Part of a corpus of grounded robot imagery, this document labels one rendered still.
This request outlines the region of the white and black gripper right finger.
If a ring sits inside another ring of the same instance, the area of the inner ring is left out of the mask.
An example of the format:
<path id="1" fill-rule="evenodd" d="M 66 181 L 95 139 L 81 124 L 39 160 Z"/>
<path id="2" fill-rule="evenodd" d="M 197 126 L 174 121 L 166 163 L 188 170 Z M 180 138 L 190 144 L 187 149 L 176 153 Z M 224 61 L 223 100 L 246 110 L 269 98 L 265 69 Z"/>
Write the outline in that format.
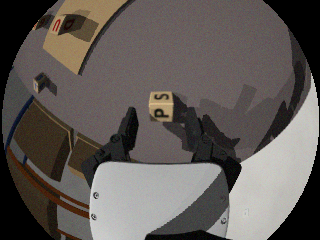
<path id="1" fill-rule="evenodd" d="M 212 137 L 205 134 L 201 119 L 197 118 L 194 107 L 187 108 L 185 131 L 188 148 L 193 152 L 191 162 L 213 162 L 219 164 L 226 175 L 230 193 L 241 172 L 241 164 L 232 157 L 227 156 L 223 149 L 212 142 Z"/>

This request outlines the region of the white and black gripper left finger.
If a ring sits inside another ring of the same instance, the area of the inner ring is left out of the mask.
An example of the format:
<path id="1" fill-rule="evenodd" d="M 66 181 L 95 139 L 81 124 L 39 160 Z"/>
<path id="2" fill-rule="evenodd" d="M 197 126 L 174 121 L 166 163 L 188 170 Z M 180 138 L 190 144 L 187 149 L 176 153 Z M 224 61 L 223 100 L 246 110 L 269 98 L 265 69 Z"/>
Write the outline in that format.
<path id="1" fill-rule="evenodd" d="M 90 156 L 81 163 L 81 169 L 90 189 L 95 172 L 102 162 L 131 161 L 129 151 L 135 147 L 138 127 L 136 109 L 129 107 L 126 116 L 121 121 L 118 133 L 113 134 L 110 137 L 110 142 L 99 148 L 95 155 Z"/>

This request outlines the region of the wooden letter block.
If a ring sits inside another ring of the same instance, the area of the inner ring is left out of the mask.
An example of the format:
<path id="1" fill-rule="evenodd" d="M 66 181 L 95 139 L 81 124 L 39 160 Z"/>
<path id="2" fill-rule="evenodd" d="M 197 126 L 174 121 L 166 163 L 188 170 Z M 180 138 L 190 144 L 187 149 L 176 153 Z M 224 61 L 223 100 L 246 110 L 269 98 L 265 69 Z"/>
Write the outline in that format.
<path id="1" fill-rule="evenodd" d="M 149 100 L 149 112 L 151 121 L 173 121 L 173 93 L 151 92 Z"/>
<path id="2" fill-rule="evenodd" d="M 45 23 L 46 23 L 46 21 L 47 21 L 47 19 L 48 19 L 48 17 L 49 17 L 49 15 L 44 15 L 44 16 L 42 16 L 42 17 L 38 20 L 38 22 L 34 25 L 34 27 L 33 27 L 32 30 L 37 30 L 37 29 L 39 29 L 39 28 L 44 27 L 44 26 L 45 26 Z"/>
<path id="3" fill-rule="evenodd" d="M 39 94 L 46 87 L 46 76 L 41 72 L 33 79 L 34 90 Z"/>
<path id="4" fill-rule="evenodd" d="M 71 32 L 78 17 L 79 15 L 77 14 L 58 15 L 52 26 L 50 34 L 58 36 Z"/>

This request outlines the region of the tan flat mat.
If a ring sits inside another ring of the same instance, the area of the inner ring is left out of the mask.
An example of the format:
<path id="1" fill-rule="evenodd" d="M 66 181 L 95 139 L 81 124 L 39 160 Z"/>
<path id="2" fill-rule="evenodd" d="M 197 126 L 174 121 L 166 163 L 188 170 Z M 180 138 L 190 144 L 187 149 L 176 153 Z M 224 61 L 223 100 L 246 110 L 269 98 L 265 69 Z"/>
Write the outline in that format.
<path id="1" fill-rule="evenodd" d="M 99 33 L 128 1 L 65 0 L 51 23 L 43 49 L 78 75 Z M 56 17 L 63 14 L 79 15 L 72 31 L 58 36 L 50 34 Z"/>

